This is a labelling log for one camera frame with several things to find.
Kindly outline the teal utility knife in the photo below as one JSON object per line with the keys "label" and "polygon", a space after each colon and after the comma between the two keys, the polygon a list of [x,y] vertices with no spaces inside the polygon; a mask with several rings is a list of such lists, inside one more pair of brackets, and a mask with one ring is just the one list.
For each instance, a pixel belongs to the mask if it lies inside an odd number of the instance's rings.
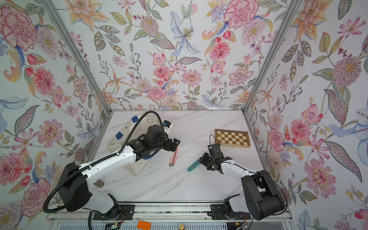
{"label": "teal utility knife", "polygon": [[191,164],[188,168],[187,168],[187,171],[188,172],[191,172],[193,171],[195,168],[197,168],[199,165],[201,165],[200,163],[200,158],[198,158],[193,164]]}

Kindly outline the long pink utility knife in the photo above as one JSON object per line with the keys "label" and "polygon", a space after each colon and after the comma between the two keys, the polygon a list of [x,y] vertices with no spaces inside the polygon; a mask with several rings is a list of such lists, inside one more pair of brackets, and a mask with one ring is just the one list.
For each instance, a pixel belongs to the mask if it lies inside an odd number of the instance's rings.
{"label": "long pink utility knife", "polygon": [[173,152],[173,155],[170,159],[169,166],[173,167],[176,163],[177,156],[178,156],[179,147],[176,148],[176,150]]}

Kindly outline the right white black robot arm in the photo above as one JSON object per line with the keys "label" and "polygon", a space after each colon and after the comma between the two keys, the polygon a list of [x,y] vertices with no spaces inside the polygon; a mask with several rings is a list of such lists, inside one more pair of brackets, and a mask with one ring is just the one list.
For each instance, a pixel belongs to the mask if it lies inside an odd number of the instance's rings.
{"label": "right white black robot arm", "polygon": [[225,198],[224,203],[211,212],[212,215],[229,219],[240,216],[262,220],[286,211],[286,196],[270,173],[265,170],[255,172],[231,157],[225,157],[219,143],[208,145],[208,152],[202,155],[199,162],[207,170],[229,176],[242,186],[242,194]]}

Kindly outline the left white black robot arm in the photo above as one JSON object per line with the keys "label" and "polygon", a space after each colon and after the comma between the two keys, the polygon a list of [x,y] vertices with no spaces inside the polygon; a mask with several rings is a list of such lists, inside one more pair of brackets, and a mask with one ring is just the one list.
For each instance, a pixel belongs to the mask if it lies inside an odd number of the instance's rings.
{"label": "left white black robot arm", "polygon": [[88,169],[81,171],[77,176],[59,190],[62,202],[68,212],[79,209],[97,211],[109,219],[115,219],[122,214],[121,207],[115,197],[110,194],[101,194],[93,191],[92,186],[102,177],[116,171],[117,169],[154,156],[159,150],[176,151],[180,141],[168,137],[172,125],[164,121],[163,125],[152,125],[146,134],[130,141],[121,153],[114,153],[111,158],[103,157],[94,162],[77,166],[71,163],[66,166],[61,181],[69,175],[87,166]]}

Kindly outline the white canvas tote pouch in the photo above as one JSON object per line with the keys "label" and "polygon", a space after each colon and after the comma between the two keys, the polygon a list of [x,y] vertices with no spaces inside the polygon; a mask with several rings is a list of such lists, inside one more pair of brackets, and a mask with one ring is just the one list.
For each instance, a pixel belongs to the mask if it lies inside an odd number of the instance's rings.
{"label": "white canvas tote pouch", "polygon": [[[109,150],[110,153],[113,153],[121,149],[129,133],[131,132],[131,130],[133,129],[133,127],[135,126],[135,124],[138,122],[138,120],[142,115],[143,113],[134,116],[128,116],[127,122],[123,122],[123,127],[121,128],[121,130],[115,134],[113,139],[106,146],[106,148]],[[155,124],[157,124],[157,119],[147,115],[140,122],[140,124],[138,125],[138,127],[136,128],[135,132],[133,133],[132,137],[129,140],[137,139],[140,135],[146,134],[148,131],[148,127],[150,125]],[[141,159],[137,162],[125,165],[124,168],[128,170],[130,173],[132,173],[134,176],[137,176],[141,172],[141,170],[147,165],[148,162],[149,159]]]}

